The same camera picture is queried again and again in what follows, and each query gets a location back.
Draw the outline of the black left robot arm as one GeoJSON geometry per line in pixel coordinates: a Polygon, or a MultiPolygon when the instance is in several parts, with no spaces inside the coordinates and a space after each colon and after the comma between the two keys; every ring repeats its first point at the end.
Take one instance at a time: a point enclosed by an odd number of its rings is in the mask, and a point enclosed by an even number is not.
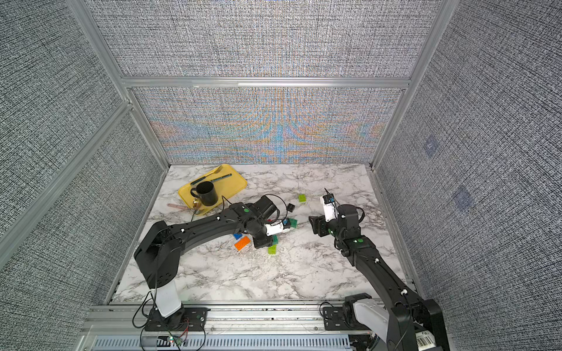
{"type": "Polygon", "coordinates": [[[163,318],[183,308],[174,279],[181,256],[210,241],[226,235],[247,234],[257,249],[270,247],[268,220],[280,210],[266,195],[255,203],[233,203],[214,216],[193,222],[168,225],[154,223],[133,257],[150,290],[155,307],[163,318]]]}

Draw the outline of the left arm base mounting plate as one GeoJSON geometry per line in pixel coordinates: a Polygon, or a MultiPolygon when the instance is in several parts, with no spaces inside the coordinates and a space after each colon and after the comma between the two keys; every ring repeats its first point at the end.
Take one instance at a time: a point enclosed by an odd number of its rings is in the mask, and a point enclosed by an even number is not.
{"type": "Polygon", "coordinates": [[[208,312],[205,307],[182,307],[171,316],[163,317],[157,308],[153,308],[144,329],[170,332],[202,331],[206,325],[208,312]]]}

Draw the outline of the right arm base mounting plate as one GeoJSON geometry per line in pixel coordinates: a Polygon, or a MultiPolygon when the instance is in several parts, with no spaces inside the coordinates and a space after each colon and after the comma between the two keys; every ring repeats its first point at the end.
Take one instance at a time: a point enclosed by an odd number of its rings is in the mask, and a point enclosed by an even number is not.
{"type": "Polygon", "coordinates": [[[367,326],[347,322],[342,307],[323,305],[320,313],[327,331],[368,331],[367,326]]]}

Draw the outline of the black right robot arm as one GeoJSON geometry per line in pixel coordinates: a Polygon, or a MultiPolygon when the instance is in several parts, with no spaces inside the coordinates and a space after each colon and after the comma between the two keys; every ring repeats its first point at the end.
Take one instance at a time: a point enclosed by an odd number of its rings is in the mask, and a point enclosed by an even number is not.
{"type": "Polygon", "coordinates": [[[335,248],[377,292],[383,306],[366,295],[345,299],[347,324],[366,326],[388,350],[449,350],[443,312],[433,299],[424,299],[387,265],[375,244],[361,233],[362,208],[334,203],[324,206],[323,216],[310,216],[313,233],[334,238],[335,248]]]}

